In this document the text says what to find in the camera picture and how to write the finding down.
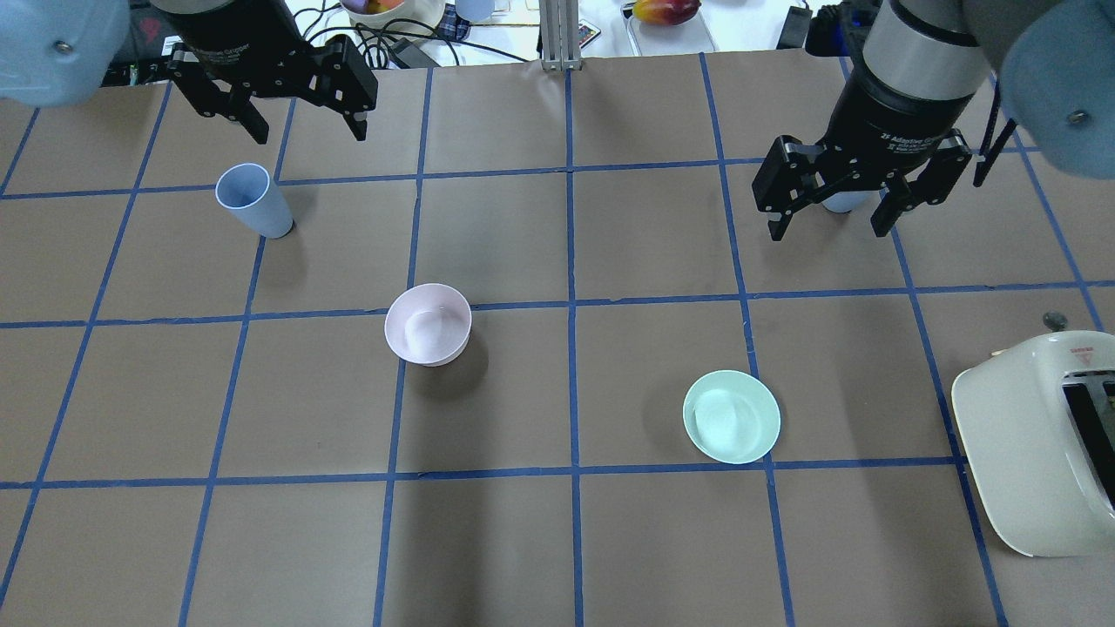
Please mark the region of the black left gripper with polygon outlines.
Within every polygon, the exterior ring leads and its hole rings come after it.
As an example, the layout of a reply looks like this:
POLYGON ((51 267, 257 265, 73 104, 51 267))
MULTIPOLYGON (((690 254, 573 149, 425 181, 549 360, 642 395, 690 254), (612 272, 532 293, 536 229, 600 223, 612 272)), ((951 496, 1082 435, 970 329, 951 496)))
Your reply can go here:
POLYGON ((353 138, 367 139, 378 81, 348 36, 312 46, 283 1, 155 1, 154 8, 190 49, 172 51, 167 70, 202 118, 225 118, 264 145, 268 122, 253 95, 299 97, 342 115, 353 138), (232 87, 220 88, 215 77, 232 87))

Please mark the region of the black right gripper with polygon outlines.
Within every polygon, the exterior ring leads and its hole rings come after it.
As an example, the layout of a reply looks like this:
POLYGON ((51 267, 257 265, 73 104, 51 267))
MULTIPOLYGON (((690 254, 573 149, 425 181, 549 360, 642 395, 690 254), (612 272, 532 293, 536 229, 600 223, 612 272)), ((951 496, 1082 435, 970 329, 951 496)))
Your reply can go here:
POLYGON ((843 189, 883 186, 869 219, 880 238, 905 212, 946 201, 973 158, 963 133, 956 131, 971 99, 911 97, 867 67, 854 67, 820 143, 777 136, 753 179, 753 197, 766 214, 770 239, 780 241, 794 214, 843 189), (920 173, 908 182, 914 170, 920 173))

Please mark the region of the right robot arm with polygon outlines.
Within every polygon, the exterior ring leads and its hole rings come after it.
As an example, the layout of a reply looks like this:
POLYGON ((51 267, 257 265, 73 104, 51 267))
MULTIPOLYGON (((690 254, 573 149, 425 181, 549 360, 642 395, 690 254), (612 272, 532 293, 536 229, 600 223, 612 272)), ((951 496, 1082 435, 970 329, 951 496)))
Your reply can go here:
POLYGON ((1022 127, 1064 173, 1112 179, 1111 1, 843 1, 806 51, 852 73, 820 142, 772 143, 752 190, 780 241, 794 214, 836 194, 881 192, 875 235, 942 203, 973 158, 983 183, 1022 127))

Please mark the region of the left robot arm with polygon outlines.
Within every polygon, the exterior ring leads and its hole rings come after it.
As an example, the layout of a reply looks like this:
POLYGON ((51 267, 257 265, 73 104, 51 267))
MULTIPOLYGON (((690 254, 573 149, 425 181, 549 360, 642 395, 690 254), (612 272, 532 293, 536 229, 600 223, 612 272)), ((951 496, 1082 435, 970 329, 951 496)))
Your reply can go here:
MULTIPOLYGON (((165 69, 203 118, 225 118, 264 144, 254 100, 298 98, 367 137, 378 83, 350 38, 309 44, 283 1, 154 1, 152 10, 180 36, 165 69)), ((40 108, 86 102, 130 23, 127 1, 4 1, 4 98, 40 108)))

